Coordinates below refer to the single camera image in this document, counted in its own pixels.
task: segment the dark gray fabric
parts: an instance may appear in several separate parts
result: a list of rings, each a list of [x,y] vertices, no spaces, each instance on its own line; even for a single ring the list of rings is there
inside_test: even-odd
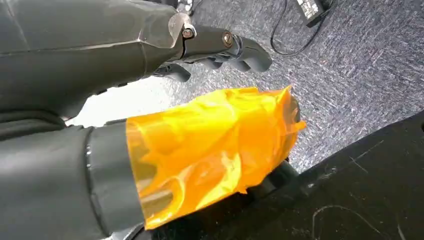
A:
[[[288,1],[275,39],[278,46],[296,49],[314,28],[303,26],[294,0]],[[264,73],[240,73],[228,65],[219,70],[189,66],[189,82],[166,85],[173,102],[185,103],[221,88],[270,90],[291,84],[308,124],[290,154],[299,171],[424,110],[423,0],[334,2],[312,46],[283,58],[269,43],[283,0],[203,0],[194,13],[195,24],[252,38],[271,53],[274,63]]]

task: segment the robotic finger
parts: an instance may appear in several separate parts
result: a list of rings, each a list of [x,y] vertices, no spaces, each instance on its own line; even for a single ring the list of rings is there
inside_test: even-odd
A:
[[[264,72],[272,64],[270,55],[257,42],[222,28],[196,26],[182,30],[181,34],[183,54],[174,63],[202,63],[216,70],[228,62],[241,72]]]

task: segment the black cable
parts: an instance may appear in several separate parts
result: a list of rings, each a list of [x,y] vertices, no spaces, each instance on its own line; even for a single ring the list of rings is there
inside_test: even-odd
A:
[[[279,19],[277,21],[277,24],[274,26],[274,28],[272,29],[272,33],[271,33],[270,43],[271,43],[272,50],[274,50],[276,53],[278,53],[278,54],[280,54],[282,56],[285,56],[285,57],[292,57],[292,56],[298,55],[303,50],[305,50],[314,41],[315,36],[317,36],[317,34],[320,32],[321,26],[323,25],[323,22],[326,19],[327,14],[330,12],[330,10],[333,7],[333,1],[334,0],[331,0],[328,9],[321,14],[321,16],[320,16],[321,17],[321,20],[318,23],[318,27],[316,27],[315,32],[312,34],[312,36],[309,38],[309,40],[306,42],[306,44],[303,45],[299,50],[296,50],[296,51],[293,51],[293,52],[282,52],[282,51],[278,50],[276,48],[276,46],[274,45],[274,36],[276,34],[276,31],[277,31],[278,26],[280,25],[281,20],[284,17],[284,14],[286,13],[287,0],[284,0],[284,8],[281,11],[281,15],[280,15],[280,17],[279,17]]]

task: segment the scratch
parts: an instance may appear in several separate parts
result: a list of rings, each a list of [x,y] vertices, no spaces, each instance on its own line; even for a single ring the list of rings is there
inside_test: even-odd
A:
[[[362,153],[361,155],[359,155],[357,158],[355,158],[355,160],[358,160],[360,158],[362,158],[363,156],[365,156],[367,153],[369,153],[371,150],[373,150],[374,148],[376,148],[378,145],[382,144],[384,142],[384,140],[381,140],[380,142],[378,142],[377,144],[375,144],[373,147],[371,147],[370,149],[368,149],[367,151],[365,151],[364,153]]]
[[[315,218],[317,217],[318,214],[320,214],[321,212],[323,212],[326,209],[331,209],[331,208],[337,208],[337,209],[342,209],[342,210],[346,210],[352,214],[355,214],[356,216],[358,216],[362,221],[364,221],[371,229],[373,229],[374,231],[376,231],[377,233],[379,233],[381,236],[383,236],[383,234],[377,229],[375,228],[369,221],[367,221],[363,216],[361,216],[359,213],[357,213],[356,211],[344,207],[344,206],[340,206],[340,205],[326,205],[321,207],[320,209],[318,209],[317,211],[315,211],[312,215],[312,240],[316,240],[315,238]]]
[[[366,172],[367,174],[368,174],[368,171],[365,169],[365,168],[363,168],[361,165],[359,165],[359,163],[357,163],[357,161],[355,161],[355,159],[353,159],[351,156],[349,157],[350,159],[352,159],[352,162],[356,165],[356,166],[358,166],[360,169],[362,169],[364,172]]]
[[[402,229],[401,229],[401,226],[399,225],[399,223],[397,224],[397,231],[399,232],[400,239],[402,239],[402,240],[407,240],[407,239],[405,238],[404,233],[402,232]]]
[[[7,13],[10,15],[11,20],[16,25],[18,32],[19,32],[19,36],[20,36],[21,40],[23,41],[23,43],[25,44],[26,49],[29,50],[30,45],[28,44],[27,38],[25,37],[24,30],[22,29],[17,18],[15,17],[15,13],[14,13],[13,9],[11,8],[9,0],[5,0],[5,1],[1,1],[1,2],[4,2],[4,4],[6,5]]]
[[[357,163],[357,160],[362,158],[363,156],[365,156],[367,153],[371,152],[371,150],[375,149],[376,147],[378,147],[380,144],[382,144],[384,142],[384,140],[379,141],[377,144],[375,144],[374,146],[372,146],[370,149],[364,151],[361,155],[359,155],[356,158],[353,158],[351,156],[349,156],[350,159],[352,159],[352,163],[354,163],[356,166],[358,166],[360,169],[362,169],[364,172],[366,172],[368,174],[368,171],[363,168],[361,165],[359,165],[359,163]]]

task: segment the black surface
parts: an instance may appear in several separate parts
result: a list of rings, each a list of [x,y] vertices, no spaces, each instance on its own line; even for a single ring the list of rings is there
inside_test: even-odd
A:
[[[424,111],[303,172],[265,198],[236,194],[138,240],[422,239]]]

